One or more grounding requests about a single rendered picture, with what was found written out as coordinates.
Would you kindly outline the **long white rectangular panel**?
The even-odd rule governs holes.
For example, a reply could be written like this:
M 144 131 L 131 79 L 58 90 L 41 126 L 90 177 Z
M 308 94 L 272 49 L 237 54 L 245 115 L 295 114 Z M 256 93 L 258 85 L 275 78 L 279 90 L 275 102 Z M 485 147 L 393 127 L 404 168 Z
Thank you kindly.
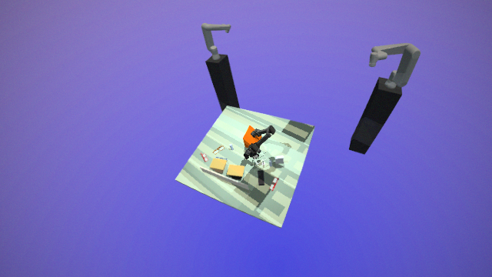
M 249 190 L 248 185 L 246 185 L 246 184 L 244 184 L 244 183 L 242 183 L 242 182 L 239 182 L 239 181 L 237 181 L 237 180 L 234 180 L 234 179 L 228 178 L 227 176 L 221 175 L 221 174 L 219 174 L 219 173 L 217 173 L 217 172 L 214 172 L 214 171 L 212 171 L 212 170 L 210 170 L 210 169 L 207 169 L 207 168 L 204 168 L 204 167 L 202 167 L 202 166 L 199 166 L 199 167 L 201 168 L 201 170 L 202 170 L 203 172 L 207 172 L 208 174 L 214 175 L 214 176 L 216 176 L 216 177 L 218 177 L 218 178 L 220 178 L 220 179 L 223 179 L 223 180 L 225 180 L 225 181 L 227 181 L 227 182 L 233 183 L 233 184 L 235 184 L 235 185 L 241 186 L 242 188 L 245 188 L 245 189 Z

